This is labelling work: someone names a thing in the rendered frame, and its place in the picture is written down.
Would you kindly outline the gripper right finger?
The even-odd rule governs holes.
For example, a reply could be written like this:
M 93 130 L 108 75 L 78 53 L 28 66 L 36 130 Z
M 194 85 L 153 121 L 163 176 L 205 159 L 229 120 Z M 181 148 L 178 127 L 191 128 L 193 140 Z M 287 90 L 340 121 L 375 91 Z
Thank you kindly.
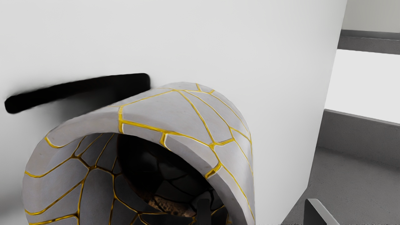
M 326 207 L 316 198 L 304 204 L 304 225 L 340 225 Z

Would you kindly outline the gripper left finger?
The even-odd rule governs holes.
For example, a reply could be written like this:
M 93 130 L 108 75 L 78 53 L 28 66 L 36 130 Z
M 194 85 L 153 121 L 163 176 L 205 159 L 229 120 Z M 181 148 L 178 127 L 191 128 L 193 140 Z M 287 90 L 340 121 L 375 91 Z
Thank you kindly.
M 208 198 L 199 199 L 197 202 L 196 225 L 212 225 L 210 201 Z

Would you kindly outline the grey mug with gold cracks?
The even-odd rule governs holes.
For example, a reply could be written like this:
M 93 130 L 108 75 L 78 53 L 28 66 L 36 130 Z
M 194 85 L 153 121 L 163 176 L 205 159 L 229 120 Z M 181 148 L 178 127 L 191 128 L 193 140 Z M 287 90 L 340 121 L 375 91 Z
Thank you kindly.
M 29 225 L 255 225 L 249 128 L 212 88 L 153 88 L 49 131 L 22 199 Z

